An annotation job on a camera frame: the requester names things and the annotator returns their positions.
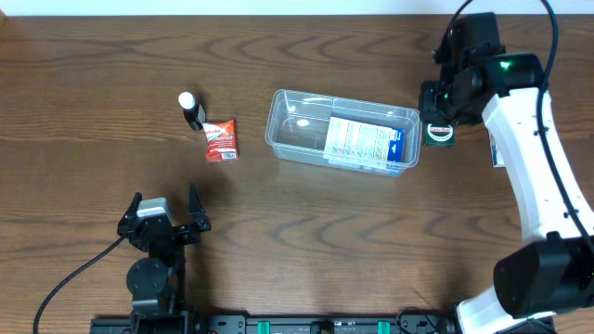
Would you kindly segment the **black mounting rail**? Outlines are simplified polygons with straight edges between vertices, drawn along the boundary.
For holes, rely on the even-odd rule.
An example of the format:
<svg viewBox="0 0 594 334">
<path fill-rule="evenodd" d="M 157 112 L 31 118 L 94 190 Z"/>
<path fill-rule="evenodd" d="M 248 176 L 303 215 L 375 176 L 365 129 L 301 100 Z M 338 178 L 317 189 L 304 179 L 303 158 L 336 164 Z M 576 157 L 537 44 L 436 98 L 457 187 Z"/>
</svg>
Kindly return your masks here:
<svg viewBox="0 0 594 334">
<path fill-rule="evenodd" d="M 462 331 L 448 316 L 402 314 L 396 317 L 246 317 L 217 315 L 197 320 L 187 316 L 139 319 L 97 318 L 91 321 L 91 334 L 408 334 Z"/>
</svg>

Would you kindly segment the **green Zam-Buk tin box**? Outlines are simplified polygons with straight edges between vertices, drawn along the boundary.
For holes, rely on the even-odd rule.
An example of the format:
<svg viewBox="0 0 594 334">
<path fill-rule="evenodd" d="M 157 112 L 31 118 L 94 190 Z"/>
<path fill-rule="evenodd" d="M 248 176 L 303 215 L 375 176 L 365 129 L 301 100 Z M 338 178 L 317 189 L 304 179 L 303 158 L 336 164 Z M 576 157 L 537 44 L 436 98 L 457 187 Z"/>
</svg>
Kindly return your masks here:
<svg viewBox="0 0 594 334">
<path fill-rule="evenodd" d="M 426 122 L 423 133 L 426 147 L 452 148 L 455 144 L 455 129 L 451 125 Z"/>
</svg>

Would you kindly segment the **clear plastic container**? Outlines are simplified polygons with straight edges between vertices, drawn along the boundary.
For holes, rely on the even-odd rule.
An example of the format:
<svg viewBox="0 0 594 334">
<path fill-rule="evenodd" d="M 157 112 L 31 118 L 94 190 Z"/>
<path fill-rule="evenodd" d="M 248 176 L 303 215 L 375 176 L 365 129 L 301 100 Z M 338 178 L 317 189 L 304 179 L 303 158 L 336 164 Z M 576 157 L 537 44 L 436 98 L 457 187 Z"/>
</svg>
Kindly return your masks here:
<svg viewBox="0 0 594 334">
<path fill-rule="evenodd" d="M 279 90 L 273 97 L 265 141 L 280 159 L 359 171 L 324 161 L 323 149 L 331 117 L 404 130 L 406 138 L 401 173 L 417 165 L 421 140 L 420 113 L 416 109 L 369 101 Z M 401 173 L 387 175 L 398 176 Z"/>
</svg>

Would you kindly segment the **white blue Panadol box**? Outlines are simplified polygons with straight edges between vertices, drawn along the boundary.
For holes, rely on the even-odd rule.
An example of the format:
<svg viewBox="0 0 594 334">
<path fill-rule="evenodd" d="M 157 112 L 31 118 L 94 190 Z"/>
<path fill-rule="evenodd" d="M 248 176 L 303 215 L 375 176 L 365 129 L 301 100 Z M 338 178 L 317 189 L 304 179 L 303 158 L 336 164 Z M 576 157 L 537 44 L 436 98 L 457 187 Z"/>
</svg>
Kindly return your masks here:
<svg viewBox="0 0 594 334">
<path fill-rule="evenodd" d="M 491 160 L 493 167 L 503 168 L 505 166 L 505 162 L 497 146 L 497 142 L 491 133 L 489 133 L 489 145 L 491 150 Z"/>
</svg>

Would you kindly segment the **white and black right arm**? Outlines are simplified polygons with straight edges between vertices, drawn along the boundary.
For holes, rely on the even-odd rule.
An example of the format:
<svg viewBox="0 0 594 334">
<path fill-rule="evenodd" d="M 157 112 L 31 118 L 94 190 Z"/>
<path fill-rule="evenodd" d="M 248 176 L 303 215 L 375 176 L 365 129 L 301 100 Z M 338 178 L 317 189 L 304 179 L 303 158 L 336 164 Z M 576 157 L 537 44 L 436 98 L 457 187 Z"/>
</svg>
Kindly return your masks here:
<svg viewBox="0 0 594 334">
<path fill-rule="evenodd" d="M 593 211 L 556 132 L 538 57 L 474 48 L 434 60 L 442 69 L 421 86 L 423 120 L 485 126 L 522 223 L 523 246 L 496 264 L 492 286 L 457 306 L 458 332 L 544 329 L 554 315 L 591 307 Z"/>
</svg>

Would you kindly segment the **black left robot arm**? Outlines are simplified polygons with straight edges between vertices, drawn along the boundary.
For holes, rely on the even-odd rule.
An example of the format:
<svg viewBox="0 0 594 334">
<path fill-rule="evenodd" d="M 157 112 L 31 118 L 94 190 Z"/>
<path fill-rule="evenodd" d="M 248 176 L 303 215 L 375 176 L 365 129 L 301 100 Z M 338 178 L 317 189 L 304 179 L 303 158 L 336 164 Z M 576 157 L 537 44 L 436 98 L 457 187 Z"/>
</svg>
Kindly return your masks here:
<svg viewBox="0 0 594 334">
<path fill-rule="evenodd" d="M 211 229 L 194 185 L 189 186 L 191 222 L 174 225 L 165 198 L 134 198 L 118 223 L 117 233 L 147 256 L 129 269 L 126 286 L 132 294 L 133 333 L 199 333 L 200 316 L 185 298 L 185 246 L 200 242 Z"/>
</svg>

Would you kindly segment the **dark bottle with white cap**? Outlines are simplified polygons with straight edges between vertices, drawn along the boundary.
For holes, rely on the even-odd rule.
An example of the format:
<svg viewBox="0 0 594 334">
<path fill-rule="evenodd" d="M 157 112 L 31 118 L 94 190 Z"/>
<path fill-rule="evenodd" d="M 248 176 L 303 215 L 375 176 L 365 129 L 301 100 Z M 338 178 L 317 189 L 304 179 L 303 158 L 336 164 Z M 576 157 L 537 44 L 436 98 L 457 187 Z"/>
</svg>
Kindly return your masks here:
<svg viewBox="0 0 594 334">
<path fill-rule="evenodd" d="M 193 93 L 183 92 L 178 96 L 178 103 L 189 127 L 194 131 L 201 131 L 206 115 L 199 99 Z"/>
</svg>

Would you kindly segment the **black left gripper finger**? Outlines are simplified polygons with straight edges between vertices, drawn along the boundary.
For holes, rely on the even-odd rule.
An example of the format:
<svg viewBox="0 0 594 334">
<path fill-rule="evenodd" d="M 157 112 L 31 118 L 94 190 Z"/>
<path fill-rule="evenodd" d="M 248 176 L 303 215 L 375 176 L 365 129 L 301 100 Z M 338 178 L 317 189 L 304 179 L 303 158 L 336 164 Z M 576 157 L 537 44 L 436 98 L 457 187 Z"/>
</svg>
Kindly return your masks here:
<svg viewBox="0 0 594 334">
<path fill-rule="evenodd" d="M 134 197 L 124 213 L 122 219 L 117 225 L 117 234 L 118 235 L 127 235 L 131 229 L 133 229 L 136 225 L 137 221 L 137 209 L 139 207 L 140 202 L 142 201 L 142 195 L 140 192 L 136 192 Z"/>
<path fill-rule="evenodd" d="M 198 226 L 200 232 L 207 232 L 211 230 L 211 222 L 200 204 L 199 196 L 196 187 L 193 184 L 189 185 L 188 190 L 188 213 L 193 222 Z"/>
</svg>

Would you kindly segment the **white blue medicine box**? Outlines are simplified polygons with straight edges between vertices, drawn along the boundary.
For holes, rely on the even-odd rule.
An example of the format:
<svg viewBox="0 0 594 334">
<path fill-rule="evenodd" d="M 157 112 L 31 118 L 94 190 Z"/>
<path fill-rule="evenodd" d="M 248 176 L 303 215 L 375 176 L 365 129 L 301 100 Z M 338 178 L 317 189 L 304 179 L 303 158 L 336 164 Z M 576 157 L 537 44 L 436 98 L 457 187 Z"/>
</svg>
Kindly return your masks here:
<svg viewBox="0 0 594 334">
<path fill-rule="evenodd" d="M 331 117 L 323 149 L 325 162 L 365 172 L 402 172 L 406 132 Z"/>
</svg>

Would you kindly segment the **red Panadol ActiFast box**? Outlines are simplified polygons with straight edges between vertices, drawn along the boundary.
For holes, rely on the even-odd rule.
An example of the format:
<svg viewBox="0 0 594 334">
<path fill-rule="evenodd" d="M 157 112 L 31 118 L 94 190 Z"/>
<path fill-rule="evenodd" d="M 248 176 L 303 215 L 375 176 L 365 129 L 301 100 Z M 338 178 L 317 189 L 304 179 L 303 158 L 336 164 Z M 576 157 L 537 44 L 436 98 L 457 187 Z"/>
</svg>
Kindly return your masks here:
<svg viewBox="0 0 594 334">
<path fill-rule="evenodd" d="M 239 157 L 235 120 L 206 122 L 203 130 L 207 140 L 207 162 L 232 161 Z"/>
</svg>

